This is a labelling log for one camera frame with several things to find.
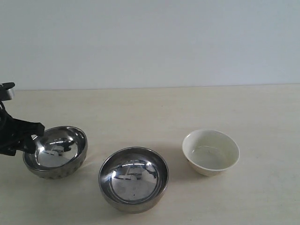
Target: stainless steel bowl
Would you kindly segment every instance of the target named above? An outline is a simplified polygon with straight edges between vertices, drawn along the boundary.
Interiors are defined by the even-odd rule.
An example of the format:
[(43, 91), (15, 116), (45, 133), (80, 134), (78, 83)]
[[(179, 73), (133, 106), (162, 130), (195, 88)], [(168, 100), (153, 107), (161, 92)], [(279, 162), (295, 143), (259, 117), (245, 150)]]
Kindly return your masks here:
[(23, 154), (27, 168), (45, 179), (59, 179), (74, 173), (84, 162), (88, 142), (76, 127), (54, 127), (36, 136), (35, 154)]
[(164, 159), (147, 148), (130, 147), (112, 154), (99, 172), (99, 186), (113, 207), (140, 213), (155, 206), (164, 194), (169, 170)]

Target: bowl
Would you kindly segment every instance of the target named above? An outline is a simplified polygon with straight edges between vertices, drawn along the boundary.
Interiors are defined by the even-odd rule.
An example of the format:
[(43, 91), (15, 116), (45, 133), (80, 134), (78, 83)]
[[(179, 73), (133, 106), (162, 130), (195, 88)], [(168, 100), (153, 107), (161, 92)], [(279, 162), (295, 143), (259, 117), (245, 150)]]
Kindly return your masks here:
[(233, 167), (240, 158), (239, 147), (232, 138), (209, 129), (189, 133), (183, 140), (182, 150), (190, 165), (206, 176)]
[(33, 138), (35, 154), (24, 153), (27, 168), (45, 179), (59, 179), (74, 173), (84, 162), (88, 142), (76, 127), (54, 127)]
[(104, 198), (114, 208), (127, 213), (140, 213), (155, 206), (167, 188), (168, 179), (164, 159), (143, 147), (115, 152), (99, 172)]

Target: beige table surface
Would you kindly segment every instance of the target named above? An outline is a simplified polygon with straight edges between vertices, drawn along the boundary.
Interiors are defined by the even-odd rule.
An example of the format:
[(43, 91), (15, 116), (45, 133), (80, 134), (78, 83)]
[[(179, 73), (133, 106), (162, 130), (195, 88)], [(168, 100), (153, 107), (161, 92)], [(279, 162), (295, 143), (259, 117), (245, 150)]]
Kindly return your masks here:
[[(30, 173), (0, 156), (1, 225), (298, 225), (300, 224), (300, 85), (17, 91), (12, 116), (46, 128), (77, 126), (89, 150), (83, 166), (61, 180)], [(215, 177), (190, 168), (184, 136), (216, 129), (239, 145), (239, 163)], [(101, 196), (103, 161), (145, 146), (168, 163), (168, 189), (153, 209), (123, 214)]]

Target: bowl rim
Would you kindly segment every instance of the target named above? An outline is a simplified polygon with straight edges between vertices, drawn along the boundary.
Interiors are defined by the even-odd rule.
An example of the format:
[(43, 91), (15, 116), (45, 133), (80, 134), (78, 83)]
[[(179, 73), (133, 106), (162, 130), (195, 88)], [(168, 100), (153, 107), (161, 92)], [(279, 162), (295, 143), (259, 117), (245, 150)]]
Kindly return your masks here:
[[(187, 141), (187, 139), (188, 139), (192, 134), (197, 133), (197, 132), (200, 132), (200, 131), (210, 131), (210, 132), (219, 133), (219, 134), (225, 135), (226, 137), (228, 137), (229, 139), (231, 139), (231, 140), (233, 141), (233, 143), (235, 144), (237, 150), (238, 150), (238, 158), (236, 159), (236, 161), (235, 161), (233, 164), (231, 164), (230, 166), (228, 166), (228, 167), (226, 167), (226, 168), (223, 168), (223, 169), (209, 169), (209, 168), (206, 168), (206, 167), (204, 167), (204, 166), (201, 166), (201, 165), (199, 165), (199, 164), (193, 162), (193, 160), (192, 160), (192, 159), (184, 152), (183, 145), (184, 145), (184, 143)], [(231, 167), (233, 167), (234, 165), (236, 165), (237, 162), (238, 162), (239, 159), (240, 159), (240, 148), (239, 148), (239, 146), (237, 145), (237, 143), (236, 143), (229, 135), (227, 135), (227, 134), (225, 134), (225, 133), (223, 133), (223, 132), (221, 132), (221, 131), (214, 130), (214, 129), (198, 129), (198, 130), (194, 130), (194, 131), (190, 132), (190, 133), (189, 133), (188, 135), (186, 135), (185, 138), (183, 139), (181, 148), (182, 148), (182, 152), (183, 152), (184, 156), (187, 158), (187, 160), (188, 160), (190, 163), (192, 163), (194, 166), (199, 167), (199, 168), (201, 168), (201, 169), (203, 169), (203, 170), (206, 170), (206, 171), (221, 172), (221, 171), (228, 170), (229, 168), (231, 168)]]
[[(102, 189), (102, 186), (101, 186), (101, 182), (100, 182), (100, 174), (101, 174), (101, 172), (102, 172), (102, 169), (103, 169), (104, 165), (105, 165), (105, 164), (107, 163), (107, 161), (110, 160), (114, 155), (116, 155), (117, 153), (119, 153), (119, 152), (121, 152), (121, 151), (125, 151), (125, 150), (128, 150), (128, 149), (135, 149), (135, 148), (148, 150), (148, 151), (151, 151), (152, 153), (156, 154), (157, 156), (159, 156), (159, 157), (163, 160), (163, 162), (164, 162), (164, 164), (165, 164), (165, 166), (166, 166), (166, 169), (167, 169), (167, 179), (166, 179), (166, 181), (165, 181), (164, 188), (163, 188), (157, 195), (153, 196), (153, 198), (148, 199), (148, 200), (146, 200), (146, 201), (144, 201), (144, 202), (140, 202), (140, 203), (126, 203), (126, 202), (120, 203), (120, 202), (117, 202), (117, 201), (113, 200), (112, 198), (110, 198), (110, 197), (104, 192), (104, 190)], [(101, 166), (101, 168), (100, 168), (100, 170), (99, 170), (99, 174), (98, 174), (98, 184), (99, 184), (101, 193), (104, 194), (104, 195), (106, 196), (106, 198), (108, 198), (110, 201), (112, 201), (112, 202), (114, 202), (114, 203), (116, 203), (116, 204), (119, 204), (119, 205), (141, 205), (141, 204), (148, 203), (148, 202), (150, 202), (150, 201), (152, 201), (152, 200), (154, 200), (154, 199), (156, 199), (156, 198), (158, 198), (159, 196), (161, 196), (161, 195), (164, 194), (164, 192), (165, 192), (165, 190), (166, 190), (166, 188), (167, 188), (167, 186), (168, 186), (168, 181), (169, 181), (169, 167), (168, 167), (168, 164), (166, 163), (166, 161), (164, 160), (164, 158), (163, 158), (160, 154), (158, 154), (156, 151), (154, 151), (154, 150), (152, 150), (152, 149), (149, 149), (149, 148), (146, 148), (146, 147), (140, 147), (140, 146), (126, 147), (126, 148), (123, 148), (123, 149), (121, 149), (121, 150), (118, 150), (118, 151), (114, 152), (113, 154), (111, 154), (111, 155), (104, 161), (104, 163), (102, 164), (102, 166)]]
[[(74, 127), (74, 126), (57, 126), (57, 127), (49, 128), (49, 129), (45, 130), (45, 132), (50, 131), (50, 130), (53, 130), (53, 129), (57, 129), (57, 128), (75, 128), (75, 129), (79, 130), (79, 131), (83, 134), (84, 139), (85, 139), (85, 145), (84, 145), (84, 147), (83, 147), (83, 150), (87, 149), (87, 146), (88, 146), (88, 139), (87, 139), (86, 134), (85, 134), (81, 129), (79, 129), (78, 127)], [(80, 155), (77, 154), (75, 157), (73, 157), (71, 160), (69, 160), (69, 161), (68, 161), (66, 164), (64, 164), (64, 165), (54, 166), (54, 167), (48, 167), (49, 169), (37, 169), (37, 168), (33, 168), (33, 167), (31, 167), (31, 166), (28, 165), (28, 163), (27, 163), (26, 160), (25, 160), (25, 156), (26, 156), (26, 155), (29, 155), (29, 153), (26, 153), (26, 152), (23, 153), (23, 162), (25, 163), (25, 165), (26, 165), (28, 168), (30, 168), (31, 170), (34, 170), (34, 171), (41, 171), (41, 172), (48, 172), (48, 171), (52, 171), (52, 170), (56, 170), (56, 169), (60, 169), (60, 168), (62, 168), (62, 167), (65, 167), (66, 165), (72, 163), (74, 160), (78, 159), (79, 156), (80, 156)]]

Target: white ceramic bowl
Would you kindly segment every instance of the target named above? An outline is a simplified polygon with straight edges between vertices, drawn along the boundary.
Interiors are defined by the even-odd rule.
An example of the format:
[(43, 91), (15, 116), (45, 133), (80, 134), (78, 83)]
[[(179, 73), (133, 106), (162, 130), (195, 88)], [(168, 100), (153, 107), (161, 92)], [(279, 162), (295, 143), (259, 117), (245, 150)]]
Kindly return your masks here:
[(208, 129), (189, 133), (183, 140), (182, 151), (191, 166), (206, 176), (229, 169), (240, 158), (239, 147), (232, 138)]

